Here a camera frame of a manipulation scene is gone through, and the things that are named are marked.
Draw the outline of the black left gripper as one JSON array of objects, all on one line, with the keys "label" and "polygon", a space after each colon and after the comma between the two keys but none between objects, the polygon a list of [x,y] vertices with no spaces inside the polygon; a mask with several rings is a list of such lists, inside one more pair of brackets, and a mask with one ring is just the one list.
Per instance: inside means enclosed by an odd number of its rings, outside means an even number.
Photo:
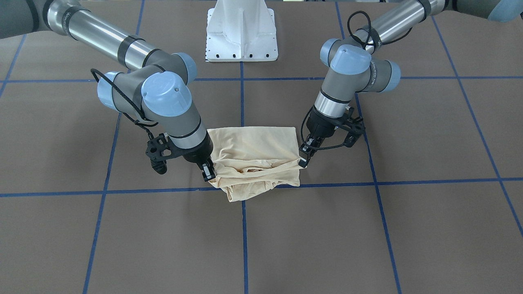
[{"label": "black left gripper", "polygon": [[323,115],[315,106],[312,106],[306,115],[306,126],[310,134],[299,146],[299,153],[302,155],[299,166],[303,169],[308,166],[316,151],[327,149],[327,147],[321,147],[321,144],[335,132],[335,126],[331,125],[327,118],[329,116]]}]

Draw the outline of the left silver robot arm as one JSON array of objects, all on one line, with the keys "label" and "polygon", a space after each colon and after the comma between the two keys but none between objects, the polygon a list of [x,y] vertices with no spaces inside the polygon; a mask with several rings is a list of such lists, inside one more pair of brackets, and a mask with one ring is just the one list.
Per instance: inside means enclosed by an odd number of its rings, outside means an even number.
[{"label": "left silver robot arm", "polygon": [[399,66],[372,56],[377,50],[407,36],[413,26],[443,11],[455,11],[493,22],[509,22],[522,13],[521,0],[403,0],[374,21],[368,13],[367,24],[349,30],[345,39],[329,39],[320,50],[320,59],[328,67],[319,94],[302,125],[308,136],[300,135],[299,150],[304,158],[299,166],[308,166],[312,156],[322,150],[322,143],[337,129],[346,131],[344,142],[337,147],[352,147],[365,133],[364,120],[353,117],[349,106],[360,92],[392,91],[400,82]]}]

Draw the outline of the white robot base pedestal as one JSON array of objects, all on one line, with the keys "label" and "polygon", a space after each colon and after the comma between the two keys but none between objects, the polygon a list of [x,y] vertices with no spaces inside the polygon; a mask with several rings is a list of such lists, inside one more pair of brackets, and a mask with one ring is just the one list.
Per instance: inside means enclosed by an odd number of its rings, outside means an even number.
[{"label": "white robot base pedestal", "polygon": [[207,12],[207,62],[278,59],[275,13],[264,0],[219,0]]}]

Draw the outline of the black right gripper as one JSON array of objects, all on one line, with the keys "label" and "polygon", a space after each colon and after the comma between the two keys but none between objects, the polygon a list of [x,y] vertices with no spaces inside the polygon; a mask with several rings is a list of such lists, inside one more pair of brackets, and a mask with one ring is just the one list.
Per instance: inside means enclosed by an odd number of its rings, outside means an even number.
[{"label": "black right gripper", "polygon": [[214,165],[211,160],[213,147],[212,139],[209,134],[206,133],[204,140],[199,145],[189,149],[189,152],[183,155],[183,158],[188,162],[201,166],[202,177],[205,182],[215,179],[216,177]]}]

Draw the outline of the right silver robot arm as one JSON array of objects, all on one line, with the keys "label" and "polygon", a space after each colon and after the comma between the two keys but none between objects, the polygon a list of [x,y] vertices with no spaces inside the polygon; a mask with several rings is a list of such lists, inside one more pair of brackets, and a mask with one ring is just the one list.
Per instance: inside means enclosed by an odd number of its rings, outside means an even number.
[{"label": "right silver robot arm", "polygon": [[38,31],[71,37],[129,69],[90,72],[101,103],[145,130],[145,153],[157,173],[166,173],[168,159],[183,157],[198,166],[206,182],[216,177],[213,143],[188,88],[197,75],[188,54],[168,54],[77,0],[2,0],[2,39]]}]

